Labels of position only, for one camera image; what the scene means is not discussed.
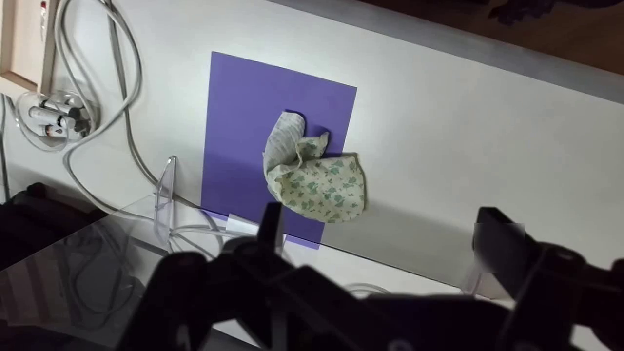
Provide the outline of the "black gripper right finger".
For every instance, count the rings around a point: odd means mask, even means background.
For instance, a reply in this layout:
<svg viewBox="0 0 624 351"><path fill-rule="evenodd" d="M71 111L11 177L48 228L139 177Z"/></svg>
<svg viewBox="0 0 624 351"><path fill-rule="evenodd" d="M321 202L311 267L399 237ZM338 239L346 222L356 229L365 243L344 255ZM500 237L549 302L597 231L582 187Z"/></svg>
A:
<svg viewBox="0 0 624 351"><path fill-rule="evenodd" d="M502 288L516 296L541 253L541 243L498 206L482 206L473 249Z"/></svg>

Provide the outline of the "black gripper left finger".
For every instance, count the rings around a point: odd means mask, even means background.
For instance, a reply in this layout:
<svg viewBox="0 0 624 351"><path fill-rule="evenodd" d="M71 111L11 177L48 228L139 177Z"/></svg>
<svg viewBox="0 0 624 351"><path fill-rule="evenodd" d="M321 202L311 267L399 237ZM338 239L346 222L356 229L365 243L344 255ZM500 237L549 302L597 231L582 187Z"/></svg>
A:
<svg viewBox="0 0 624 351"><path fill-rule="evenodd" d="M270 202L266 206L266 212L258 229L258 241L272 247L274 251L280 251L284 247L284 204L282 202Z"/></svg>

